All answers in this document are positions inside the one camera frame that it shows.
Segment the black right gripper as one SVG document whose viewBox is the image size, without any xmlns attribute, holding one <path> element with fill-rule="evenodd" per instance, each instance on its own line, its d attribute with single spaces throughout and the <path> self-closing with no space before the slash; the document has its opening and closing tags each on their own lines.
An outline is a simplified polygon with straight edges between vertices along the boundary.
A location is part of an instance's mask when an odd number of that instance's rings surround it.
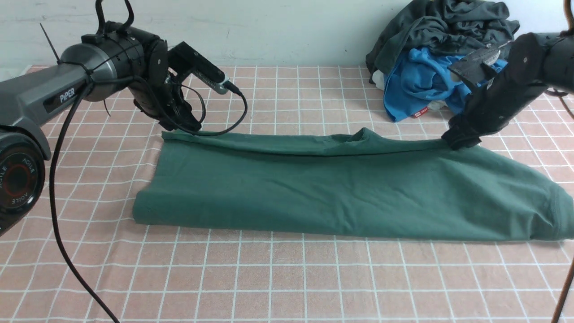
<svg viewBox="0 0 574 323">
<path fill-rule="evenodd" d="M 453 150 L 474 147 L 481 143 L 482 137 L 496 134 L 508 126 L 544 91 L 544 83 L 518 82 L 507 74 L 498 74 L 469 94 L 465 110 L 450 119 L 449 129 L 442 139 Z"/>
</svg>

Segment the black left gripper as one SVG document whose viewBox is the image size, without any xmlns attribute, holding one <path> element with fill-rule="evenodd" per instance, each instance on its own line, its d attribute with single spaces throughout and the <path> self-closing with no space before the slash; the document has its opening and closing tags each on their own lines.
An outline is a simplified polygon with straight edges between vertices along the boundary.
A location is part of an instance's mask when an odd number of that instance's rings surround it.
<svg viewBox="0 0 574 323">
<path fill-rule="evenodd" d="M 160 85 L 136 76 L 134 80 L 134 104 L 146 116 L 156 119 L 167 131 L 196 132 L 201 129 L 192 113 L 192 106 L 184 100 L 182 79 L 168 74 Z"/>
</svg>

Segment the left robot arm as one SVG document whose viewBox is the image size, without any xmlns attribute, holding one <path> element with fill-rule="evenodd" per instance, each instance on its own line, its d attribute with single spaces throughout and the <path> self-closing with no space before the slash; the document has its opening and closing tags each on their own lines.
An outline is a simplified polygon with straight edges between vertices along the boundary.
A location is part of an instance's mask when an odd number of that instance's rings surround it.
<svg viewBox="0 0 574 323">
<path fill-rule="evenodd" d="M 35 206 L 44 187 L 51 148 L 41 127 L 82 101 L 104 101 L 128 89 L 135 106 L 168 130 L 198 131 L 184 100 L 189 75 L 216 73 L 193 47 L 168 48 L 160 36 L 107 21 L 68 47 L 56 65 L 1 82 L 1 233 Z"/>
</svg>

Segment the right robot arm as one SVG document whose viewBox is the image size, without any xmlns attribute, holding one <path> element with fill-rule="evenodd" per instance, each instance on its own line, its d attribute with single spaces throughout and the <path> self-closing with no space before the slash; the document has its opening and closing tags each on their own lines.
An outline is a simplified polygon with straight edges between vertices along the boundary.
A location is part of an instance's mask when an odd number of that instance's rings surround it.
<svg viewBox="0 0 574 323">
<path fill-rule="evenodd" d="M 449 66 L 470 90 L 463 112 L 442 135 L 451 149 L 470 148 L 506 127 L 548 88 L 573 93 L 572 35 L 527 33 L 478 49 Z"/>
</svg>

